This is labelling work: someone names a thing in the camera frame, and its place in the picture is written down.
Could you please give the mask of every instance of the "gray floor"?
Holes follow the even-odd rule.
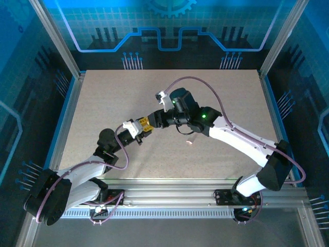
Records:
[[[63,219],[39,227],[33,246],[305,246],[294,211],[266,209],[259,220],[266,226],[237,225],[230,219],[116,219],[93,226],[89,220]]]

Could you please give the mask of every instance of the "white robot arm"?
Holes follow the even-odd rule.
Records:
[[[113,195],[109,194],[107,185],[95,177],[109,171],[109,167],[113,168],[118,160],[115,152],[134,141],[141,144],[142,138],[151,134],[154,128],[167,128],[170,125],[177,128],[187,125],[192,132],[221,140],[259,165],[249,175],[238,179],[231,190],[233,203],[241,205],[247,197],[264,188],[281,189],[292,164],[273,149],[286,152],[287,142],[282,140],[277,144],[233,123],[228,124],[219,111],[211,107],[199,107],[191,93],[184,88],[174,90],[170,96],[160,92],[156,97],[164,105],[164,110],[155,111],[136,121],[131,119],[124,122],[122,126],[126,130],[118,136],[111,129],[103,130],[97,142],[98,148],[86,161],[58,172],[44,170],[32,187],[24,209],[47,225],[52,225],[65,210],[73,206],[89,201],[99,204],[106,202]]]

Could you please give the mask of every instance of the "enclosure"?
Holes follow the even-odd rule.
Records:
[[[328,1],[0,6],[2,246],[328,245]],[[93,226],[90,208],[75,207],[54,226],[37,225],[23,209],[30,176],[38,176],[30,167],[86,160],[101,130],[160,109],[154,95],[184,76],[210,83],[238,126],[288,141],[306,180],[264,190],[260,222],[238,225],[233,208],[216,206],[212,192],[231,188],[254,161],[218,140],[198,135],[188,145],[175,128],[156,129],[127,147],[127,170],[102,176],[126,191],[113,219]],[[188,79],[177,87],[220,110],[204,85]],[[301,179],[295,166],[288,179]]]

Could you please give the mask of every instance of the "beige work surface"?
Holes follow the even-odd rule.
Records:
[[[89,158],[101,130],[115,130],[122,122],[148,116],[161,109],[155,94],[182,76],[210,83],[235,124],[263,138],[276,140],[275,131],[256,70],[88,70],[68,134],[60,169]],[[200,106],[220,110],[213,93],[188,79],[185,87]],[[174,126],[155,129],[143,144],[129,145],[127,170],[112,169],[107,178],[238,178],[257,165],[249,157],[219,140],[199,134],[193,145]],[[122,151],[116,166],[124,166]]]

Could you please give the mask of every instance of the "gear graphic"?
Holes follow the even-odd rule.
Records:
[[[0,5],[4,5],[11,17],[19,24],[23,25],[29,18],[30,6],[28,0],[0,0]]]
[[[161,17],[173,16],[178,17],[179,14],[185,14],[186,10],[192,9],[192,4],[196,4],[196,0],[147,0],[148,10],[152,10]]]

